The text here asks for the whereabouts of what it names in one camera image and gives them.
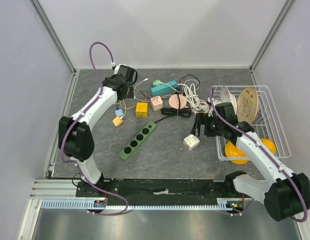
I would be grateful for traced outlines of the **white cube adapter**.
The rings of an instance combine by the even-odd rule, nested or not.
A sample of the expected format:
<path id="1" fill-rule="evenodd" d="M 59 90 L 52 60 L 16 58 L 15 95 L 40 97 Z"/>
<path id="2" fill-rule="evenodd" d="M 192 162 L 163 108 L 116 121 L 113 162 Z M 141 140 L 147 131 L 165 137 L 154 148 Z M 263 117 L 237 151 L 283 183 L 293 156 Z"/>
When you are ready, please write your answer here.
<path id="1" fill-rule="evenodd" d="M 183 144 L 185 145 L 185 147 L 191 151 L 194 148 L 196 148 L 200 143 L 200 140 L 197 136 L 190 134 L 188 135 L 184 140 L 183 140 Z"/>

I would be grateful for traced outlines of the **yellow cube socket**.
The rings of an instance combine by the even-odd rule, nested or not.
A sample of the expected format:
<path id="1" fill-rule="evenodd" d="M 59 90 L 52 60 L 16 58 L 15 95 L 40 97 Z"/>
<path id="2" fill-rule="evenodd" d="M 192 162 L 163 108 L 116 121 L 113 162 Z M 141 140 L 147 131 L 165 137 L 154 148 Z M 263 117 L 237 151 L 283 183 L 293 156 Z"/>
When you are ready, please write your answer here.
<path id="1" fill-rule="evenodd" d="M 147 118 L 148 117 L 148 103 L 147 102 L 138 102 L 135 109 L 136 117 L 138 118 Z"/>

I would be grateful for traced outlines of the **orange charger plug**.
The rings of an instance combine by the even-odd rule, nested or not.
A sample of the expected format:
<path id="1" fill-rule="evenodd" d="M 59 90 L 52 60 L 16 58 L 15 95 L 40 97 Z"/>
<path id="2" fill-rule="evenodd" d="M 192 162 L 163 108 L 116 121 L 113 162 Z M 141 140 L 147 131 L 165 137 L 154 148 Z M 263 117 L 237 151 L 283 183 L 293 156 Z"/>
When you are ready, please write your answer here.
<path id="1" fill-rule="evenodd" d="M 113 119 L 113 124 L 114 124 L 114 126 L 116 126 L 116 127 L 120 126 L 122 123 L 123 123 L 123 119 L 122 119 L 121 116 L 116 116 L 116 117 Z"/>

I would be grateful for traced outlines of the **pink round socket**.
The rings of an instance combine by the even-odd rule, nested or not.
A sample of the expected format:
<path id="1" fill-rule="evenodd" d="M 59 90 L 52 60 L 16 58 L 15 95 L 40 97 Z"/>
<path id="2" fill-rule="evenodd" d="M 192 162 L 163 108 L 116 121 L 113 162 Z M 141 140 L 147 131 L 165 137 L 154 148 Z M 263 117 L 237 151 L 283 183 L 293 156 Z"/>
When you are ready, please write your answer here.
<path id="1" fill-rule="evenodd" d="M 172 95 L 169 100 L 169 107 L 174 109 L 184 109 L 187 106 L 186 97 L 182 94 L 174 94 Z"/>

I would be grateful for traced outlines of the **green power strip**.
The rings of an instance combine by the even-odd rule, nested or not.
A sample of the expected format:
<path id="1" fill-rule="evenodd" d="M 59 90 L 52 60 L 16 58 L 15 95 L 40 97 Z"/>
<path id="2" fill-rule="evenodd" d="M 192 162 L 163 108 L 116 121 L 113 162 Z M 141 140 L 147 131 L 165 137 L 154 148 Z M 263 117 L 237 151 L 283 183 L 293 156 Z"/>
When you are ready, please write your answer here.
<path id="1" fill-rule="evenodd" d="M 119 157 L 126 161 L 136 150 L 146 141 L 146 139 L 156 130 L 157 124 L 153 121 L 147 123 L 138 134 L 119 152 Z"/>

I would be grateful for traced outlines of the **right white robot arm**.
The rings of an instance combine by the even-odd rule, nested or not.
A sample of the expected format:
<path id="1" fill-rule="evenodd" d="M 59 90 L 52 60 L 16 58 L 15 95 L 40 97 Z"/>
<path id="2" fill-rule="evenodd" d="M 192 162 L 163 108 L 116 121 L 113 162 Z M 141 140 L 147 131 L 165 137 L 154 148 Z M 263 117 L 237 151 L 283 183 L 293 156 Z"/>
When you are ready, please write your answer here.
<path id="1" fill-rule="evenodd" d="M 263 175 L 261 182 L 243 171 L 226 176 L 224 191 L 230 197 L 239 193 L 262 203 L 268 214 L 281 221 L 292 218 L 303 223 L 310 208 L 310 181 L 304 173 L 296 174 L 283 164 L 261 141 L 254 128 L 239 122 L 229 102 L 212 105 L 213 114 L 197 113 L 194 132 L 204 126 L 207 137 L 222 136 L 238 147 Z"/>

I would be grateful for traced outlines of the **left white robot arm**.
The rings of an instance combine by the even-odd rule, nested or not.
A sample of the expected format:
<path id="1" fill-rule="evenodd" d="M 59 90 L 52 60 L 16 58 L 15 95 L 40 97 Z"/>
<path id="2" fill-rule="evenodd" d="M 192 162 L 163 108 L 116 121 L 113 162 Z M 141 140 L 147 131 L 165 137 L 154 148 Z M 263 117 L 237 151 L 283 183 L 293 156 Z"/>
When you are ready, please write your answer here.
<path id="1" fill-rule="evenodd" d="M 95 95 L 71 117 L 63 116 L 59 120 L 58 145 L 62 157 L 69 157 L 75 163 L 84 181 L 88 182 L 87 191 L 94 197 L 104 192 L 103 175 L 93 159 L 95 143 L 92 129 L 105 113 L 117 101 L 131 99 L 134 96 L 133 84 L 137 81 L 137 71 L 120 64 L 114 68 L 114 74 L 102 81 Z"/>

